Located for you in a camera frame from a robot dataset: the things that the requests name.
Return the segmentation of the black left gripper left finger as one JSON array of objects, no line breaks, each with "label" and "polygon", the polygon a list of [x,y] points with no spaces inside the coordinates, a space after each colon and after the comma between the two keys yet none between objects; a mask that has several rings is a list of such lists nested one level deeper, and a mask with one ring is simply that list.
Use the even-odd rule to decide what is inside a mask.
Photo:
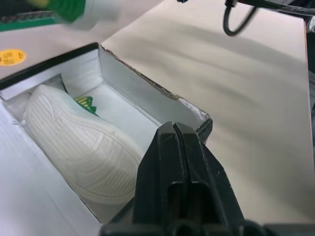
[{"label": "black left gripper left finger", "polygon": [[187,212],[186,150],[175,123],[157,129],[137,172],[133,221],[170,223]]}]

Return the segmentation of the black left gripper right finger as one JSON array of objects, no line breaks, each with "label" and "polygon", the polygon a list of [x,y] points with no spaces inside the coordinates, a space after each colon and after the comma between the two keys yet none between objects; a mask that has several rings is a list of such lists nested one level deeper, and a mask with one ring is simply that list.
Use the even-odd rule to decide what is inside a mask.
[{"label": "black left gripper right finger", "polygon": [[186,171],[188,217],[197,223],[242,222],[244,216],[220,162],[192,128],[176,123],[175,130]]}]

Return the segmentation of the white shoe with green trim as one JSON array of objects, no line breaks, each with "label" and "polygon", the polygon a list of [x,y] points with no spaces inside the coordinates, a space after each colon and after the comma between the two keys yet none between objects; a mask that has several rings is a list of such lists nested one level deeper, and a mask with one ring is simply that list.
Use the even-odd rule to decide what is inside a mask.
[{"label": "white shoe with green trim", "polygon": [[0,0],[0,32],[54,24],[89,30],[114,22],[121,0]]},{"label": "white shoe with green trim", "polygon": [[29,135],[80,197],[114,205],[134,196],[141,151],[119,128],[47,85],[31,94],[24,120]]}]

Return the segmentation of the white shoe box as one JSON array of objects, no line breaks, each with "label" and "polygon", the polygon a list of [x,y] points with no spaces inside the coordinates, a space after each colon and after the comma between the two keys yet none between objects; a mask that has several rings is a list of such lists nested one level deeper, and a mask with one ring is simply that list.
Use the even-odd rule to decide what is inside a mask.
[{"label": "white shoe box", "polygon": [[[29,135],[24,115],[31,94],[40,85],[68,94],[62,73],[101,75],[160,126],[180,122],[203,140],[212,131],[206,112],[138,73],[97,43],[0,77],[0,236],[97,236],[102,224],[131,204],[131,199],[107,205],[80,197]],[[91,96],[72,99],[98,116]]]}]

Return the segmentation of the yellow round sticker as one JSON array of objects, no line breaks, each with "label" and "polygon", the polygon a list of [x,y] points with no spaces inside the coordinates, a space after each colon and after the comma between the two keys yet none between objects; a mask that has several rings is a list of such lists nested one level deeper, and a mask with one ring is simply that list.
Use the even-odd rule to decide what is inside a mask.
[{"label": "yellow round sticker", "polygon": [[27,54],[20,49],[0,51],[0,66],[14,66],[25,61]]}]

